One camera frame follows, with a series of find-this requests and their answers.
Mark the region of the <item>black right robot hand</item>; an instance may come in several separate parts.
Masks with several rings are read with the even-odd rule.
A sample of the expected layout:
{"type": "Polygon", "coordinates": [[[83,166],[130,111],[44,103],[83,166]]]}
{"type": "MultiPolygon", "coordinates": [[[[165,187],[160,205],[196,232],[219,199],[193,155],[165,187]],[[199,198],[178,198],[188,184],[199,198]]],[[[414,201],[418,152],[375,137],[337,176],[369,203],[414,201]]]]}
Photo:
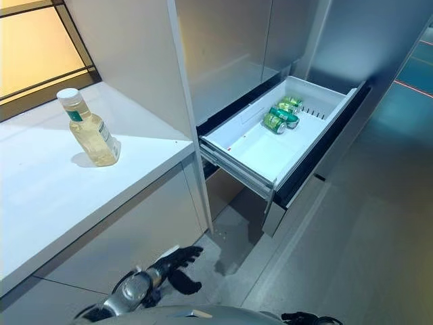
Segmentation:
{"type": "Polygon", "coordinates": [[[288,325],[315,325],[318,319],[319,317],[315,314],[303,311],[283,313],[281,315],[282,322],[288,325]]]}

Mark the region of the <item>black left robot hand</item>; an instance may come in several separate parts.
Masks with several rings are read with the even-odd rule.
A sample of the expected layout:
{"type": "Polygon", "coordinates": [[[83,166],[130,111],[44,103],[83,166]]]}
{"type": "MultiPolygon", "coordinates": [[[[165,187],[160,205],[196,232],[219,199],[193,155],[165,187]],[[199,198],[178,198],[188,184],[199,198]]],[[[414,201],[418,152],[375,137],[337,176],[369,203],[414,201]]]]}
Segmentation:
{"type": "Polygon", "coordinates": [[[202,288],[202,283],[193,281],[182,269],[194,263],[203,250],[201,246],[178,248],[157,260],[152,268],[157,269],[161,280],[168,280],[176,291],[183,295],[195,294],[202,288]]]}

